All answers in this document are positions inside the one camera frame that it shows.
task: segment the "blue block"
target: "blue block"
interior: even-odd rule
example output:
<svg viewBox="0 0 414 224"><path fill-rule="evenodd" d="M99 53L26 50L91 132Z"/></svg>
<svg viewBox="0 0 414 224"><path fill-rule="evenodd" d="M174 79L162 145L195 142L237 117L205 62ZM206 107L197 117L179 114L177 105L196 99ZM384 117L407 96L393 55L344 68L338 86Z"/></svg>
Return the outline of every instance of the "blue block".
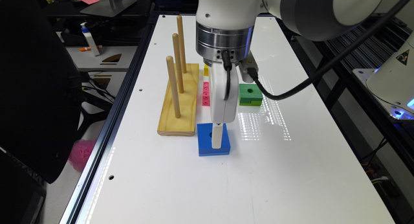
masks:
<svg viewBox="0 0 414 224"><path fill-rule="evenodd" d="M223 126L221 148L212 148L213 123L197 124L199 138L199 156L228 155L230 153L230 140L228 139L227 126Z"/></svg>

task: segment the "white table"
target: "white table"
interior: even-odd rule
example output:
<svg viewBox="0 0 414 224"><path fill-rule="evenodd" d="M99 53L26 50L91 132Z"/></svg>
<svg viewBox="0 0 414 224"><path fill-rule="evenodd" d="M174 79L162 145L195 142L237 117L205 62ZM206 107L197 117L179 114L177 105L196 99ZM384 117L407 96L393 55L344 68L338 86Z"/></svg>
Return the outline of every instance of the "white table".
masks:
<svg viewBox="0 0 414 224"><path fill-rule="evenodd" d="M183 22L187 63L200 63L200 91L207 77L195 52L195 18ZM229 155L199 157L197 133L158 135L174 32L175 16L158 19L78 223L393 223L313 86L279 102L238 107L228 124ZM306 79L274 18L257 19L251 50L269 91ZM196 124L211 122L201 98Z"/></svg>

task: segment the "wooden peg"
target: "wooden peg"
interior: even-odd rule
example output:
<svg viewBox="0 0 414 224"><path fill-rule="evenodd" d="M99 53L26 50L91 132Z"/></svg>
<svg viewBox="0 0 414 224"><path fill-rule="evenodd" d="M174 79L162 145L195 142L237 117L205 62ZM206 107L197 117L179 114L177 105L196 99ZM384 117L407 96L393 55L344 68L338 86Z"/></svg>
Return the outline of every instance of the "wooden peg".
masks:
<svg viewBox="0 0 414 224"><path fill-rule="evenodd" d="M184 92L184 85L182 83L179 35L177 35L176 33L173 34L173 44L174 44L175 66L177 69L177 80L178 80L179 93L182 94Z"/></svg>
<svg viewBox="0 0 414 224"><path fill-rule="evenodd" d="M169 76L169 86L171 87L171 95L173 97L174 112L175 118L180 118L180 103L179 103L179 94L177 92L177 82L175 80L175 69L174 69L174 59L172 56L167 56L167 68Z"/></svg>
<svg viewBox="0 0 414 224"><path fill-rule="evenodd" d="M184 48L184 30L182 29L182 17L181 16L177 16L177 25L179 28L181 68L182 68L182 73L186 73L187 72L186 49Z"/></svg>

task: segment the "wooden base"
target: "wooden base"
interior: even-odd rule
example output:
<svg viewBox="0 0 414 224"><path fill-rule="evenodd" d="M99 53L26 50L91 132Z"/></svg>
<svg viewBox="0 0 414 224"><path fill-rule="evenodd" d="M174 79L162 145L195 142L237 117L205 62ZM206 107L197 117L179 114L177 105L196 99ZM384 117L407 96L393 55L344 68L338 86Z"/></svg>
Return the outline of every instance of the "wooden base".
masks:
<svg viewBox="0 0 414 224"><path fill-rule="evenodd" d="M197 106L197 86L199 83L199 64L186 64L187 73L182 74L184 92L179 93L181 117L175 118L171 87L167 91L162 105L158 134L162 136L194 136L195 108Z"/></svg>

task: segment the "pink object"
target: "pink object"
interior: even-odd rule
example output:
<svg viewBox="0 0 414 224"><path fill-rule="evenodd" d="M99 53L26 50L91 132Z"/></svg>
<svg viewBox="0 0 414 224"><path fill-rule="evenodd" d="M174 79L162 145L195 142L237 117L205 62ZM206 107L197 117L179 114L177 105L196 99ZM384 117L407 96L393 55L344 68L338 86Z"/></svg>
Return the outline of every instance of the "pink object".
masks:
<svg viewBox="0 0 414 224"><path fill-rule="evenodd" d="M91 155L96 140L78 140L73 144L69 162L77 172L82 172Z"/></svg>
<svg viewBox="0 0 414 224"><path fill-rule="evenodd" d="M99 2L99 0L81 0L81 1L83 1L84 3L88 5Z"/></svg>
<svg viewBox="0 0 414 224"><path fill-rule="evenodd" d="M210 106L210 86L208 82L202 83L202 105Z"/></svg>

